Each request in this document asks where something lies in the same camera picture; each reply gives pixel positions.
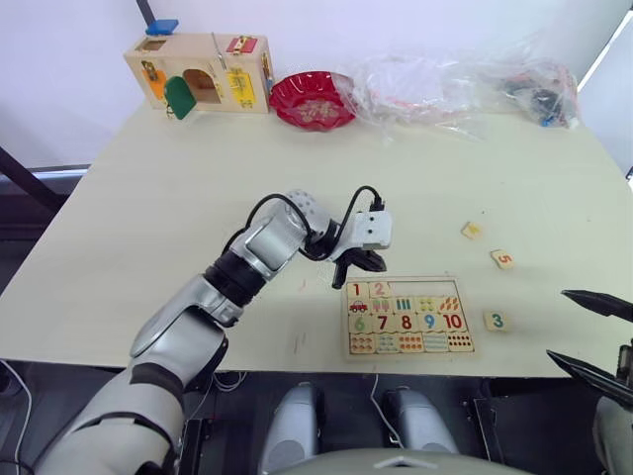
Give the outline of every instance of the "number 3 tile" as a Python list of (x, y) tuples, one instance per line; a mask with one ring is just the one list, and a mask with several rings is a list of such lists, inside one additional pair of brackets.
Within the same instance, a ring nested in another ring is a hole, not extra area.
[(507, 332), (508, 319), (502, 312), (484, 312), (484, 323), (489, 332)]

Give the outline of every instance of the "black cable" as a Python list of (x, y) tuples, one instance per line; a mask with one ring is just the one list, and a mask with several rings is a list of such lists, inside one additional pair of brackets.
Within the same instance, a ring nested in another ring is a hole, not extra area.
[(308, 223), (308, 218), (306, 218), (306, 215), (304, 215), (302, 213), (302, 211), (295, 204), (295, 202), (293, 202), (293, 200), (288, 198), (286, 195), (282, 195), (280, 193), (272, 193), (270, 195), (264, 196), (261, 200), (259, 200), (257, 202), (257, 204), (253, 207), (253, 209), (250, 210), (250, 213), (248, 214), (248, 218), (246, 219), (246, 224), (244, 225), (244, 227), (242, 229), (237, 230), (233, 234), (233, 236), (230, 237), (230, 239), (225, 244), (225, 248), (223, 249), (222, 254), (224, 254), (225, 252), (228, 251), (228, 249), (230, 248), (230, 245), (233, 244), (233, 241), (239, 235), (241, 235), (248, 228), (250, 228), (250, 225), (252, 224), (253, 219), (255, 218), (255, 215), (257, 214), (259, 209), (262, 206), (264, 206), (264, 204), (269, 202), (270, 200), (281, 200), (281, 201), (285, 202), (288, 206), (290, 206), (293, 209), (293, 211), (299, 215), (299, 219), (301, 220), (302, 224), (304, 225), (304, 228), (306, 228), (306, 233), (308, 233), (308, 236), (306, 237), (307, 243), (309, 243), (312, 240), (312, 236), (313, 236), (313, 233), (314, 233), (313, 229), (310, 227), (310, 223)]
[(345, 229), (345, 227), (347, 226), (347, 222), (349, 221), (349, 217), (352, 214), (352, 211), (354, 210), (354, 205), (356, 204), (356, 200), (358, 199), (358, 197), (360, 196), (360, 194), (365, 191), (371, 191), (374, 194), (374, 203), (372, 204), (372, 210), (373, 209), (384, 209), (384, 205), (383, 205), (383, 199), (381, 198), (381, 196), (378, 194), (378, 191), (376, 191), (376, 189), (374, 187), (371, 187), (369, 185), (363, 185), (360, 188), (358, 188), (354, 194), (352, 195), (352, 199), (349, 201), (349, 205), (347, 206), (347, 211), (345, 211), (345, 216), (343, 217), (343, 221), (341, 222), (340, 226), (338, 227), (338, 231), (336, 232), (336, 236), (334, 237), (334, 241), (332, 243), (331, 249), (318, 256), (312, 256), (310, 254), (308, 254), (307, 252), (303, 251), (302, 249), (299, 249), (299, 252), (301, 253), (302, 256), (308, 258), (309, 260), (318, 262), (318, 261), (322, 261), (322, 260), (326, 260), (328, 257), (330, 257), (330, 255), (332, 254), (332, 252), (336, 249), (336, 247), (338, 246), (338, 243), (340, 242), (340, 238), (343, 235), (343, 230)]
[[(341, 236), (343, 234), (343, 230), (347, 226), (347, 222), (349, 221), (349, 217), (352, 214), (352, 211), (354, 209), (354, 205), (356, 204), (356, 200), (358, 199), (360, 194), (363, 191), (365, 191), (365, 190), (372, 192), (373, 195), (374, 195), (374, 203), (372, 203), (372, 206), (370, 208), (371, 211), (383, 210), (385, 208), (384, 205), (383, 205), (383, 199), (381, 198), (381, 196), (378, 193), (378, 191), (376, 191), (376, 188), (374, 188), (372, 186), (369, 186), (369, 185), (361, 186), (352, 195), (352, 198), (351, 198), (351, 200), (349, 202), (349, 205), (347, 206), (347, 210), (345, 211), (345, 216), (343, 217), (343, 221), (341, 222), (340, 226), (338, 227), (338, 231), (336, 232), (336, 236), (334, 237), (334, 241), (332, 242), (332, 246), (329, 249), (329, 251), (323, 253), (320, 256), (314, 256), (314, 255), (311, 255), (311, 254), (307, 253), (306, 251), (304, 251), (303, 249), (300, 248), (299, 249), (299, 253), (303, 257), (306, 257), (307, 259), (312, 260), (312, 261), (322, 261), (322, 260), (326, 260), (332, 254), (332, 252), (334, 251), (334, 249), (336, 248), (336, 246), (340, 242)], [(255, 215), (257, 214), (259, 209), (265, 203), (267, 203), (270, 200), (282, 200), (288, 206), (290, 206), (295, 213), (297, 213), (297, 215), (301, 219), (302, 224), (304, 225), (304, 228), (306, 228), (306, 232), (308, 233), (308, 237), (306, 238), (306, 246), (310, 245), (310, 242), (312, 240), (312, 236), (313, 236), (314, 232), (313, 232), (312, 228), (310, 227), (310, 223), (308, 222), (308, 219), (306, 218), (306, 215), (304, 215), (304, 213), (299, 209), (299, 207), (290, 198), (288, 198), (286, 195), (282, 195), (280, 193), (273, 193), (271, 195), (267, 195), (267, 196), (263, 197), (261, 200), (259, 200), (257, 202), (255, 207), (248, 214), (248, 218), (246, 219), (246, 224), (244, 225), (244, 227), (241, 228), (240, 230), (237, 230), (229, 238), (229, 240), (226, 242), (225, 248), (223, 249), (222, 254), (227, 252), (228, 249), (230, 248), (230, 245), (235, 241), (235, 239), (239, 235), (244, 233), (250, 227), (250, 225), (252, 224), (252, 221), (255, 218)]]
[(33, 470), (33, 468), (30, 465), (27, 465), (24, 462), (16, 462), (15, 460), (9, 460), (8, 458), (0, 458), (0, 463), (9, 463), (11, 465), (17, 465), (20, 468), (29, 472), (31, 475), (35, 475), (36, 473), (35, 470)]

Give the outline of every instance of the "number 10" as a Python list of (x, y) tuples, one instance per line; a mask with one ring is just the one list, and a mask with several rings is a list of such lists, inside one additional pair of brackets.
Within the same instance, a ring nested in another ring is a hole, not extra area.
[(459, 318), (459, 315), (444, 315), (444, 320), (446, 321), (446, 327), (449, 329), (460, 329), (462, 327), (462, 319)]

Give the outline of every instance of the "number 9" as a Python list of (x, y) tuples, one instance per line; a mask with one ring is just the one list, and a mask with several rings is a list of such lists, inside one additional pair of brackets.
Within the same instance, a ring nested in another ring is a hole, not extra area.
[(424, 316), (424, 321), (426, 322), (426, 324), (428, 325), (428, 327), (429, 327), (430, 329), (432, 329), (432, 328), (433, 328), (433, 326), (435, 325), (435, 319), (434, 319), (434, 318), (433, 318), (433, 316), (432, 316), (432, 315), (430, 315), (430, 314), (429, 314), (429, 315)]

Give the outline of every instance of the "red bowl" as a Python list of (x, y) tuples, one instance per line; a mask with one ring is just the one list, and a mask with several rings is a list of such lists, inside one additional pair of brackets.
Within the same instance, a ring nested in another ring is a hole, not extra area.
[(270, 106), (282, 121), (309, 131), (325, 132), (344, 126), (354, 115), (345, 109), (332, 82), (332, 74), (351, 81), (346, 76), (326, 71), (293, 74), (273, 86)]

